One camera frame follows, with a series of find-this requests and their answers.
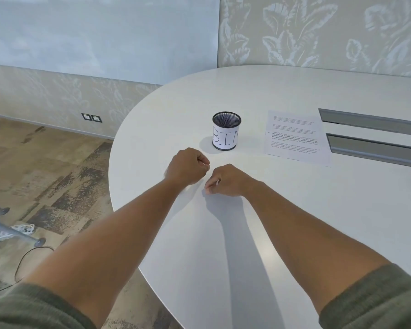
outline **person's right arm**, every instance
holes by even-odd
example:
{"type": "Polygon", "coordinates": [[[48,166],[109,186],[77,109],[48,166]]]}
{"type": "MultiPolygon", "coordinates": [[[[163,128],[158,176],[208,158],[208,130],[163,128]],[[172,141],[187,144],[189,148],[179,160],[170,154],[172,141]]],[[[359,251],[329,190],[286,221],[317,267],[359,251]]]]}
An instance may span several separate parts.
{"type": "Polygon", "coordinates": [[[243,196],[250,202],[318,313],[353,283],[390,263],[233,165],[216,168],[205,189],[208,194],[243,196]]]}

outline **wall socket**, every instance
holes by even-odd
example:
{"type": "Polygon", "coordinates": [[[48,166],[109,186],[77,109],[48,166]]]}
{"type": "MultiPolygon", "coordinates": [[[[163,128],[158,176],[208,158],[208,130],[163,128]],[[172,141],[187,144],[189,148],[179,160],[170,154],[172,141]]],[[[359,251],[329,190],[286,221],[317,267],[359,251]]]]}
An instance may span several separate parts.
{"type": "Polygon", "coordinates": [[[102,119],[98,115],[87,114],[87,113],[81,113],[81,114],[82,114],[82,117],[84,118],[84,120],[102,122],[102,119]]]}

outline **forearm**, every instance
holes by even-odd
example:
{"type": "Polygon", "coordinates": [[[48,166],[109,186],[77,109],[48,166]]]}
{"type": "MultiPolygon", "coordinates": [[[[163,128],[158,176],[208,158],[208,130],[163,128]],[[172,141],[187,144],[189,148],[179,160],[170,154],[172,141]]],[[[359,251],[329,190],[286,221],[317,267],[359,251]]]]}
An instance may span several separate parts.
{"type": "Polygon", "coordinates": [[[263,182],[243,194],[275,249],[319,313],[335,296],[389,261],[300,209],[263,182]]]}
{"type": "Polygon", "coordinates": [[[102,326],[183,188],[163,180],[68,240],[25,282],[48,288],[102,326]]]}

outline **sleeve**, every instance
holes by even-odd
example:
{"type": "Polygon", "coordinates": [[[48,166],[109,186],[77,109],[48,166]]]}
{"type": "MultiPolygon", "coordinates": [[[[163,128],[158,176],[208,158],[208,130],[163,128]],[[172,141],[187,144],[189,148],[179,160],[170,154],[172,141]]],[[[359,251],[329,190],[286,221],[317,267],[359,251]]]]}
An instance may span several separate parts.
{"type": "Polygon", "coordinates": [[[17,284],[0,297],[0,329],[96,329],[66,300],[32,284],[17,284]]]}
{"type": "Polygon", "coordinates": [[[411,276],[394,264],[367,274],[321,311],[324,329],[411,329],[411,276]]]}

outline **black cable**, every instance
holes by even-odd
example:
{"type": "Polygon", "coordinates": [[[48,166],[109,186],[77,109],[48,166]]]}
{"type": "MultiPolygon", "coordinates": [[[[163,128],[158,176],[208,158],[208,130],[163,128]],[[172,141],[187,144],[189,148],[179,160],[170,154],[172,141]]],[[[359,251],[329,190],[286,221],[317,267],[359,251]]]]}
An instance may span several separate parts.
{"type": "Polygon", "coordinates": [[[55,249],[53,249],[53,248],[50,247],[50,246],[40,246],[40,247],[35,247],[35,248],[32,248],[32,249],[28,250],[28,251],[23,255],[23,257],[21,258],[20,262],[18,262],[18,265],[17,265],[17,267],[16,267],[15,274],[14,274],[14,281],[15,281],[15,283],[13,283],[13,284],[11,284],[11,285],[9,285],[9,286],[7,286],[7,287],[4,287],[4,288],[0,289],[0,292],[4,291],[4,290],[6,290],[6,289],[8,289],[8,288],[10,288],[10,287],[13,287],[16,283],[19,283],[19,282],[22,281],[22,279],[20,279],[20,280],[18,280],[18,281],[16,280],[16,275],[17,275],[18,269],[20,269],[21,263],[23,262],[23,260],[24,260],[24,258],[26,257],[27,254],[29,254],[30,252],[32,252],[34,249],[40,249],[40,248],[48,248],[48,249],[51,249],[52,251],[55,250],[55,249]]]}

